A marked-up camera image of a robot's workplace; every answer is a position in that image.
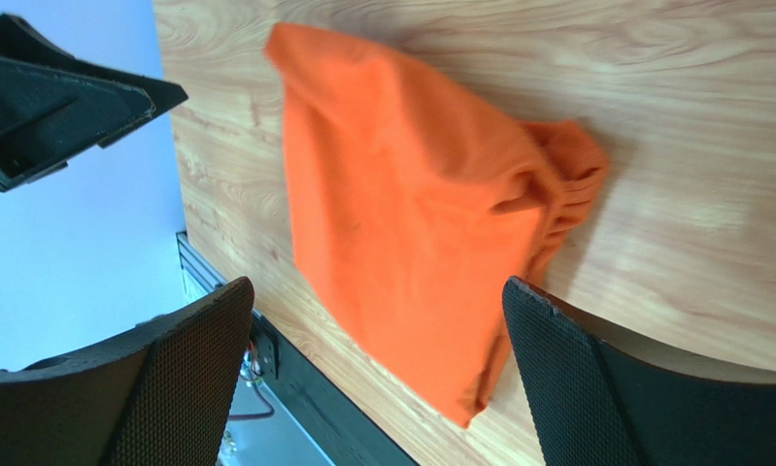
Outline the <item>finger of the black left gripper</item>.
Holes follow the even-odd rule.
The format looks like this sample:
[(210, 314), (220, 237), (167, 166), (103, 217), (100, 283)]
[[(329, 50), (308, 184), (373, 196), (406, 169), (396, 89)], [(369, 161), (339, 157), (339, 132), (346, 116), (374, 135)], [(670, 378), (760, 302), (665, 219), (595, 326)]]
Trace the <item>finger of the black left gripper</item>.
[(105, 148), (188, 98), (176, 83), (98, 66), (0, 15), (0, 192)]

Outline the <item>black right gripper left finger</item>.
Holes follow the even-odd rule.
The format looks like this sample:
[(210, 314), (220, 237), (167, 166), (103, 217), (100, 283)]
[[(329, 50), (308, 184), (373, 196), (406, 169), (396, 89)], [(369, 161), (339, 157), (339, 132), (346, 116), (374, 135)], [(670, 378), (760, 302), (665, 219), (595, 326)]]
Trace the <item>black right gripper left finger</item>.
[(234, 280), (91, 346), (0, 370), (0, 465), (213, 465), (252, 328)]

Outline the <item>orange t shirt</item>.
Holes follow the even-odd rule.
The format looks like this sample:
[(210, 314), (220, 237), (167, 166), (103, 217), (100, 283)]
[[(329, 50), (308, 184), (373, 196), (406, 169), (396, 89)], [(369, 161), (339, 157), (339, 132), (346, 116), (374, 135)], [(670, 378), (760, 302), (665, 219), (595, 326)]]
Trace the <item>orange t shirt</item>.
[(280, 22), (264, 53), (296, 267), (367, 354), (468, 426), (511, 351), (503, 285), (542, 280), (602, 187), (604, 150), (365, 39)]

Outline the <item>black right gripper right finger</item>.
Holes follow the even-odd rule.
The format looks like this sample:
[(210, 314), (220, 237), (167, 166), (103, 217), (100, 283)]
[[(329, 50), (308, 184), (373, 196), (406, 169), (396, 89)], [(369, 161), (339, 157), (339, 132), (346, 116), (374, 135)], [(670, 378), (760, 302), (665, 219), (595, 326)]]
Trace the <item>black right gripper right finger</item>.
[(776, 465), (776, 371), (667, 345), (518, 278), (503, 311), (549, 465)]

